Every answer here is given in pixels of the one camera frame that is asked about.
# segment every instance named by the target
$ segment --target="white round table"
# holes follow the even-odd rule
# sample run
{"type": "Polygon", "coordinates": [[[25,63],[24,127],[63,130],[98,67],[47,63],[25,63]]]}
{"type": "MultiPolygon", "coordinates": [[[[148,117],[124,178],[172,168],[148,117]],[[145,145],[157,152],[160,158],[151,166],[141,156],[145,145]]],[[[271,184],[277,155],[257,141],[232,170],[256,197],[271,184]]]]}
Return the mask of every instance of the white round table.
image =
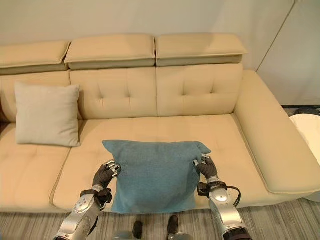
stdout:
{"type": "MultiPolygon", "coordinates": [[[[295,124],[316,160],[320,164],[320,116],[312,114],[297,114],[291,116],[290,119],[295,124]]],[[[305,197],[305,199],[320,203],[320,191],[305,197]]]]}

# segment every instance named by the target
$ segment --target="seat cushion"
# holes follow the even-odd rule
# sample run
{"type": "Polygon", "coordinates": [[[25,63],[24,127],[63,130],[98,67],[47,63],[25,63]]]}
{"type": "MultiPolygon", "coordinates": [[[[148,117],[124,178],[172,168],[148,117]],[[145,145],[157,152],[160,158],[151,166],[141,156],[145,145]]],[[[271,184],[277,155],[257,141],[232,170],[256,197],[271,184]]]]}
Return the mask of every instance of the seat cushion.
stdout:
{"type": "Polygon", "coordinates": [[[62,212],[53,189],[69,147],[16,144],[16,125],[0,134],[0,212],[62,212]]]}
{"type": "MultiPolygon", "coordinates": [[[[269,193],[259,175],[233,114],[208,116],[141,117],[87,120],[80,130],[81,147],[72,148],[55,194],[54,205],[71,210],[80,192],[92,187],[101,164],[112,159],[103,140],[141,142],[199,141],[212,152],[220,179],[238,187],[242,198],[239,207],[263,206],[284,202],[297,196],[269,193]]],[[[116,178],[108,186],[116,192],[116,178]]],[[[230,190],[236,200],[236,194],[230,190]]],[[[208,199],[196,195],[196,208],[209,208],[208,199]]],[[[105,211],[111,211],[112,203],[105,211]]]]}

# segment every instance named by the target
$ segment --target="white pillow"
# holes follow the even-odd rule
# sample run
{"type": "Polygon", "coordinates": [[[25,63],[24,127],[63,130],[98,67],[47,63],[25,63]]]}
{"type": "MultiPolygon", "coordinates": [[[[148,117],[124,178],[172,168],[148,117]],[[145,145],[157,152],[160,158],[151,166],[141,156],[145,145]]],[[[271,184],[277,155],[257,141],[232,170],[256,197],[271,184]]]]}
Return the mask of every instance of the white pillow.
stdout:
{"type": "Polygon", "coordinates": [[[80,146],[79,85],[42,86],[16,82],[17,144],[80,146]]]}

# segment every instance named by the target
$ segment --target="sofa armrest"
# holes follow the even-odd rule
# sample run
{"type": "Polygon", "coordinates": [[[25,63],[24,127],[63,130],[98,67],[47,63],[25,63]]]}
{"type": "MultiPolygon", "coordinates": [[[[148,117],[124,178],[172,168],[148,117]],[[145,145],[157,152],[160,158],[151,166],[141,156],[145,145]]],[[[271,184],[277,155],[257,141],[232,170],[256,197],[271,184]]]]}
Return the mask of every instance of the sofa armrest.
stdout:
{"type": "Polygon", "coordinates": [[[306,194],[320,190],[320,165],[254,71],[243,72],[234,114],[269,192],[306,194]]]}

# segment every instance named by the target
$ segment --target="white wall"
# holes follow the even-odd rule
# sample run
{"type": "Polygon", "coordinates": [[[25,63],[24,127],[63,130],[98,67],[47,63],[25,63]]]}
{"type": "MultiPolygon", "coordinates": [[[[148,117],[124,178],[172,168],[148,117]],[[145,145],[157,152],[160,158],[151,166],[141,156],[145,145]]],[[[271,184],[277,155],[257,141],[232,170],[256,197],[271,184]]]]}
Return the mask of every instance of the white wall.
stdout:
{"type": "MultiPolygon", "coordinates": [[[[320,105],[320,0],[297,0],[258,73],[282,105],[320,105]]],[[[257,70],[294,0],[0,0],[0,45],[110,33],[240,36],[257,70]]]]}
{"type": "Polygon", "coordinates": [[[320,105],[320,0],[299,0],[257,71],[282,105],[320,105]]]}
{"type": "Polygon", "coordinates": [[[109,33],[238,34],[257,69],[293,0],[0,0],[0,45],[109,33]]]}

